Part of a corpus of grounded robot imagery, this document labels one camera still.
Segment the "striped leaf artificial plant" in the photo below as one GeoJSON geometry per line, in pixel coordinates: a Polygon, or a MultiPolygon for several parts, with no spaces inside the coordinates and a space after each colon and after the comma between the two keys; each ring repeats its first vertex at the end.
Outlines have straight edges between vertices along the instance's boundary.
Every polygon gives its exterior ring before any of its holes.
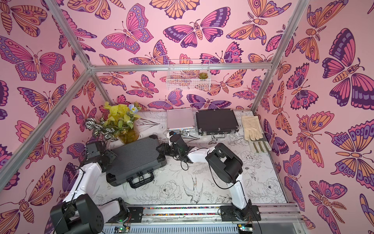
{"type": "Polygon", "coordinates": [[[114,127],[105,125],[104,121],[97,122],[94,118],[88,118],[85,121],[86,129],[92,131],[93,136],[103,136],[106,141],[112,140],[116,141],[115,136],[116,129],[114,127]]]}

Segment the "small silver poker case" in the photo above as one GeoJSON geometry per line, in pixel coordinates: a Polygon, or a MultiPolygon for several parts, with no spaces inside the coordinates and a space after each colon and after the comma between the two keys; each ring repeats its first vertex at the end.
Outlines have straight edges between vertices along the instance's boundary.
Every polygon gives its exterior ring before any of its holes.
{"type": "Polygon", "coordinates": [[[167,110],[167,130],[189,137],[191,131],[195,130],[192,108],[167,110]]]}

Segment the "large black poker case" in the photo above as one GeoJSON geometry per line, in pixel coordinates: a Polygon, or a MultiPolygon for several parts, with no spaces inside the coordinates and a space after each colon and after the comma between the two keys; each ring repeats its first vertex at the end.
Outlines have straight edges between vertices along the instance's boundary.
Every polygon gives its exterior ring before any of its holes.
{"type": "Polygon", "coordinates": [[[113,149],[117,157],[106,171],[107,182],[114,187],[127,182],[133,189],[152,182],[154,171],[167,163],[159,146],[158,137],[150,135],[113,149]]]}

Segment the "yellow green artificial plant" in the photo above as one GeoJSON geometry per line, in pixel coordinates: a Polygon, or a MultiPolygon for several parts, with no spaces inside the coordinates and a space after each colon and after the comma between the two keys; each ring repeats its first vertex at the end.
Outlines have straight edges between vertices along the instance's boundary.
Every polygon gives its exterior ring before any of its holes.
{"type": "Polygon", "coordinates": [[[135,122],[141,117],[137,114],[140,108],[135,104],[110,105],[105,102],[103,106],[106,115],[103,114],[103,132],[106,140],[119,140],[123,144],[132,143],[139,139],[139,131],[135,122]]]}

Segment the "medium black poker case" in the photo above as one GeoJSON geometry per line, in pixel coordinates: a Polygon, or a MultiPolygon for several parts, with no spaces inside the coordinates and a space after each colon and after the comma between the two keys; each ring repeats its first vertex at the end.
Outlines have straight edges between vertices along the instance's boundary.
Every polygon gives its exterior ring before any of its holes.
{"type": "Polygon", "coordinates": [[[239,124],[231,109],[212,109],[196,112],[199,135],[231,134],[239,131],[239,124]]]}

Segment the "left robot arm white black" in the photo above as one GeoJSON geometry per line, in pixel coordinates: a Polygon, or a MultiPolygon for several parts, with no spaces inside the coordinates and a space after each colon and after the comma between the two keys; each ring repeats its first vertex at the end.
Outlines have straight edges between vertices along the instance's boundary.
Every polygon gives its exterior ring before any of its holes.
{"type": "Polygon", "coordinates": [[[123,223],[129,219],[130,212],[123,199],[96,205],[91,198],[98,178],[115,158],[103,140],[86,143],[84,161],[77,169],[78,178],[71,192],[50,211],[55,234],[99,234],[108,221],[123,223]]]}

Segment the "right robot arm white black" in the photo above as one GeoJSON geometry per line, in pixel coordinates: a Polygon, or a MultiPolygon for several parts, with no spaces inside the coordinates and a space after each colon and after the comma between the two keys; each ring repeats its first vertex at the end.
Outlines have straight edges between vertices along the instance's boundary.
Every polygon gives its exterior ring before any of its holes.
{"type": "Polygon", "coordinates": [[[162,143],[156,150],[164,156],[185,163],[207,163],[210,172],[226,183],[232,197],[233,212],[238,220],[254,217],[252,202],[246,197],[243,186],[243,162],[223,143],[216,146],[192,147],[188,146],[180,134],[173,131],[167,134],[168,143],[162,143]]]}

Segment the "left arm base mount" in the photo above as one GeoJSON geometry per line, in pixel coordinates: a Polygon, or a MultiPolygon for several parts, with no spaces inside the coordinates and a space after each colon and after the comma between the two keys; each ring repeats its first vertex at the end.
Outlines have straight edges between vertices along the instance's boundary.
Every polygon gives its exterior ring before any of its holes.
{"type": "Polygon", "coordinates": [[[121,224],[141,223],[143,218],[143,207],[129,207],[125,216],[118,219],[116,222],[121,224]]]}

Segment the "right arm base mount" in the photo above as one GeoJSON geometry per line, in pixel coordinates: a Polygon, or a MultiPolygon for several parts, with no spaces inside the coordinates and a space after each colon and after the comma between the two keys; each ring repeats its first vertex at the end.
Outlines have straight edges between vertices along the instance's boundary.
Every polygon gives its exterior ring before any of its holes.
{"type": "Polygon", "coordinates": [[[221,206],[218,213],[221,216],[222,221],[261,221],[261,215],[259,207],[252,205],[250,207],[245,207],[240,210],[234,205],[221,206]]]}

